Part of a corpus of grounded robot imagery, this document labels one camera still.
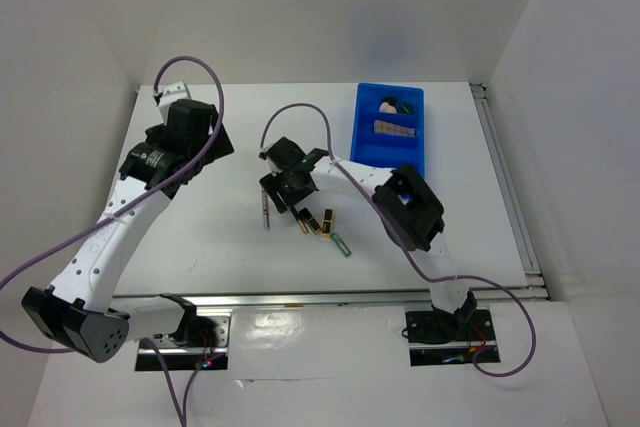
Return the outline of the black gold lipstick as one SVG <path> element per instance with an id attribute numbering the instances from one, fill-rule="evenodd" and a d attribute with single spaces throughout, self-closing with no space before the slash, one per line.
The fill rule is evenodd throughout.
<path id="1" fill-rule="evenodd" d="M 331 208 L 327 208 L 324 210 L 324 216 L 321 226 L 321 236 L 323 238 L 328 239 L 333 233 L 334 214 L 335 211 Z"/>
<path id="2" fill-rule="evenodd" d="M 314 234 L 318 234 L 321 231 L 321 225 L 318 220 L 313 216 L 308 208 L 303 208 L 299 210 L 299 214 L 303 222 L 306 224 L 308 229 Z"/>

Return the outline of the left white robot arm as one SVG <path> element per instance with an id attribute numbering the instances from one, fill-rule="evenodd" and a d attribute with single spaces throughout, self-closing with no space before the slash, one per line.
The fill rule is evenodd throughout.
<path id="1" fill-rule="evenodd" d="M 98 229 L 48 287 L 30 288 L 21 301 L 45 337 L 97 363 L 110 360 L 127 341 L 160 335 L 184 346 L 201 333 L 214 333 L 214 323 L 175 294 L 113 301 L 124 269 L 180 187 L 234 151 L 211 104 L 180 99 L 163 119 L 125 157 Z"/>

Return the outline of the aluminium rail right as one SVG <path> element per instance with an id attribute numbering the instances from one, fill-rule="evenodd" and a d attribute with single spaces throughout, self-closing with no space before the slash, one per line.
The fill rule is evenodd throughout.
<path id="1" fill-rule="evenodd" d="M 515 190 L 515 185 L 507 165 L 504 150 L 499 139 L 496 124 L 490 110 L 487 89 L 483 84 L 470 84 L 469 87 L 497 176 L 518 253 L 523 264 L 524 273 L 527 278 L 539 279 L 539 281 L 530 281 L 530 285 L 546 287 L 537 254 Z"/>

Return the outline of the black gold lipstick right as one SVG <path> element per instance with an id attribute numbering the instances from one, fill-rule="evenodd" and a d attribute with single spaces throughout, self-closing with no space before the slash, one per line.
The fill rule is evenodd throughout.
<path id="1" fill-rule="evenodd" d="M 331 208 L 327 208 L 324 210 L 324 216 L 321 226 L 321 236 L 323 238 L 328 239 L 333 233 L 334 214 L 335 211 Z"/>

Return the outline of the aluminium rail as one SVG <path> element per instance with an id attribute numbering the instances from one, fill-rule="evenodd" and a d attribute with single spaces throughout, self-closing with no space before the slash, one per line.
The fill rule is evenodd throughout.
<path id="1" fill-rule="evenodd" d="M 542 277 L 528 278 L 526 287 L 509 288 L 522 302 L 547 301 L 550 294 Z M 473 288 L 472 291 L 482 308 L 491 303 L 512 300 L 505 292 L 495 288 Z M 229 294 L 229 295 L 186 295 L 182 297 L 196 305 L 201 315 L 231 313 L 238 309 L 301 309 L 318 307 L 371 307 L 371 306 L 409 306 L 418 309 L 428 308 L 431 293 L 428 289 L 398 291 L 339 291 L 331 293 L 271 293 L 271 294 Z M 125 308 L 152 300 L 153 296 L 116 296 L 114 310 L 124 312 Z"/>
<path id="2" fill-rule="evenodd" d="M 470 84 L 469 87 L 497 176 L 518 253 L 523 264 L 524 273 L 527 278 L 539 279 L 539 281 L 530 281 L 530 285 L 546 287 L 537 254 L 515 190 L 515 185 L 507 165 L 504 150 L 499 139 L 496 124 L 490 110 L 487 89 L 483 84 Z"/>

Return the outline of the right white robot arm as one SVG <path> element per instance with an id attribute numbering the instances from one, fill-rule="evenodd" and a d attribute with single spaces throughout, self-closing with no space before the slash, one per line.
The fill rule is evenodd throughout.
<path id="1" fill-rule="evenodd" d="M 270 168 L 260 185 L 280 213 L 315 192 L 361 196 L 379 215 L 394 244 L 426 255 L 432 273 L 424 278 L 430 284 L 440 334 L 452 340 L 469 330 L 477 301 L 457 276 L 444 236 L 444 206 L 414 166 L 372 167 L 324 149 L 304 152 L 286 137 L 262 148 L 259 157 Z"/>

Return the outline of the black gold lipstick left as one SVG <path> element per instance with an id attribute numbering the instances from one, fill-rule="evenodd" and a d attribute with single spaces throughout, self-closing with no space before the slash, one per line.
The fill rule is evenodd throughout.
<path id="1" fill-rule="evenodd" d="M 308 229 L 314 234 L 318 234 L 321 231 L 321 225 L 318 220 L 313 216 L 308 208 L 303 208 L 299 210 L 299 214 L 303 222 L 306 224 Z"/>

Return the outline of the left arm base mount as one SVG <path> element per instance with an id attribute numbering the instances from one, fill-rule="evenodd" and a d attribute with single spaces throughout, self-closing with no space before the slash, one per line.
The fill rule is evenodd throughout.
<path id="1" fill-rule="evenodd" d="M 204 310 L 208 327 L 199 328 L 183 343 L 176 344 L 168 334 L 154 334 L 150 341 L 161 354 L 169 372 L 224 371 L 229 363 L 232 314 L 224 310 Z"/>

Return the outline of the aluminium rail front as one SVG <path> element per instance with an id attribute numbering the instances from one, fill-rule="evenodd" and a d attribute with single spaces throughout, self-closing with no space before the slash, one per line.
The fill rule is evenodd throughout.
<path id="1" fill-rule="evenodd" d="M 522 302 L 547 301 L 550 294 L 542 277 L 528 278 L 526 287 L 509 288 Z M 512 300 L 505 292 L 495 288 L 473 288 L 472 291 L 482 308 L 491 303 Z M 271 293 L 271 294 L 229 294 L 229 295 L 186 295 L 182 297 L 196 305 L 201 315 L 231 313 L 238 309 L 301 309 L 318 307 L 371 307 L 371 306 L 409 306 L 418 309 L 428 308 L 431 293 L 428 289 L 398 291 L 339 291 L 331 293 Z M 125 308 L 152 300 L 153 296 L 116 296 L 114 310 L 124 312 Z"/>

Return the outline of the clear eyeshadow palette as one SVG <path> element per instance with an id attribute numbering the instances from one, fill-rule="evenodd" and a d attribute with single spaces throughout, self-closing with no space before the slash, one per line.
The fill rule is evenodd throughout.
<path id="1" fill-rule="evenodd" d="M 373 124 L 373 132 L 382 135 L 398 136 L 398 137 L 410 137 L 416 136 L 416 129 L 403 126 L 400 124 L 394 124 L 382 120 L 375 120 Z"/>

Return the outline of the dark blue gold pencil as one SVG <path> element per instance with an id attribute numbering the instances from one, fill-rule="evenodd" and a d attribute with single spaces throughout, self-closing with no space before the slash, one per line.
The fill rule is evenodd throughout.
<path id="1" fill-rule="evenodd" d="M 296 223 L 298 224 L 298 226 L 300 227 L 301 231 L 304 234 L 308 234 L 309 230 L 308 227 L 306 225 L 306 223 L 304 222 L 304 220 L 301 218 L 298 210 L 294 207 L 294 206 L 290 206 L 288 208 L 289 212 L 291 213 L 291 215 L 294 217 Z"/>

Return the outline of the beige makeup sponge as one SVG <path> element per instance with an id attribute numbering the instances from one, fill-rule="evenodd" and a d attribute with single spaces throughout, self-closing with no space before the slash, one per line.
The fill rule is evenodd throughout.
<path id="1" fill-rule="evenodd" d="M 395 106 L 391 105 L 388 102 L 382 102 L 379 106 L 379 111 L 381 113 L 389 113 L 389 114 L 396 114 L 397 113 L 397 109 Z"/>

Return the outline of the red silver lip gloss tube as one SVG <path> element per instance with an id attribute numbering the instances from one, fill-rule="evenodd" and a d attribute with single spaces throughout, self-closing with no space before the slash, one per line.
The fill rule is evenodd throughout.
<path id="1" fill-rule="evenodd" d="M 262 218 L 263 226 L 265 230 L 270 230 L 270 210 L 269 210 L 269 197 L 264 188 L 261 188 L 261 206 L 262 206 Z"/>

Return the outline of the blue plastic organizer bin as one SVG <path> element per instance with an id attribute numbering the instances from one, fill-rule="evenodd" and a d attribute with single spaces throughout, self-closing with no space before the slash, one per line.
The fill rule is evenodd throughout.
<path id="1" fill-rule="evenodd" d="M 350 160 L 374 167 L 405 163 L 425 174 L 425 98 L 416 87 L 360 83 Z"/>

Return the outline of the green clear tube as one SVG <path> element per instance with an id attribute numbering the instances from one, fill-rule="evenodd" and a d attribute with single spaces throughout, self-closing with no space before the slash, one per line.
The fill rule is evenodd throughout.
<path id="1" fill-rule="evenodd" d="M 351 249 L 347 246 L 347 244 L 338 233 L 332 233 L 331 239 L 344 257 L 350 257 L 352 255 Z"/>

